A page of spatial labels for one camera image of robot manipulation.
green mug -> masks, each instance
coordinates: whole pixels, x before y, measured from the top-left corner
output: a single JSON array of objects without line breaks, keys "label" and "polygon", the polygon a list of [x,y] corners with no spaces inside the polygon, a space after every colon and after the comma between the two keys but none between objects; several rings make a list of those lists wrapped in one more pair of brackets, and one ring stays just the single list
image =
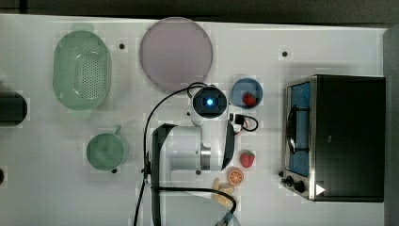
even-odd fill
[{"label": "green mug", "polygon": [[120,125],[115,133],[99,134],[94,137],[86,149],[88,162],[97,170],[117,172],[128,151],[127,144],[120,136]]}]

blue light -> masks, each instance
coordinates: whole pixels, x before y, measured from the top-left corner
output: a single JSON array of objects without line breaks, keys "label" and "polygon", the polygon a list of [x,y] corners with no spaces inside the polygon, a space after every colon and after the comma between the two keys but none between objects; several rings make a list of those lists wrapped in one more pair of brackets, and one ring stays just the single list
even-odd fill
[{"label": "blue light", "polygon": [[207,105],[213,105],[213,104],[214,104],[214,100],[208,99],[208,100],[206,101],[206,104],[207,104]]}]

green basket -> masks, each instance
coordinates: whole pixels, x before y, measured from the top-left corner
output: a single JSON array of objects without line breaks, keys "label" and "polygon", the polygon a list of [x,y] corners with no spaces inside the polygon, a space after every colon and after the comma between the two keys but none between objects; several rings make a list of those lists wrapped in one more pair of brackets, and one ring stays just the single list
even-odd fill
[{"label": "green basket", "polygon": [[89,110],[105,98],[111,84],[111,56],[104,42],[88,31],[74,31],[54,54],[53,89],[71,110]]}]

pink plate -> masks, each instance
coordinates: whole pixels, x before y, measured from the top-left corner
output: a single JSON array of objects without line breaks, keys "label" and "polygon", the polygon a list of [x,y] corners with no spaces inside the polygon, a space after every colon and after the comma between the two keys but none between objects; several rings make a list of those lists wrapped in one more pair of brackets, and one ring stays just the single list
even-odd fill
[{"label": "pink plate", "polygon": [[212,61],[212,43],[206,32],[195,22],[181,17],[169,17],[154,24],[140,45],[144,73],[165,90],[203,82]]}]

toaster oven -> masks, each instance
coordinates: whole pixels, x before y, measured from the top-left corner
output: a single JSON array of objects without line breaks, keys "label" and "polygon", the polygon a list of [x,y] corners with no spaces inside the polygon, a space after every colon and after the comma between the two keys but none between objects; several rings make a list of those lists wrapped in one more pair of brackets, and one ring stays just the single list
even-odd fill
[{"label": "toaster oven", "polygon": [[284,100],[283,185],[316,202],[383,202],[385,78],[314,75]]}]

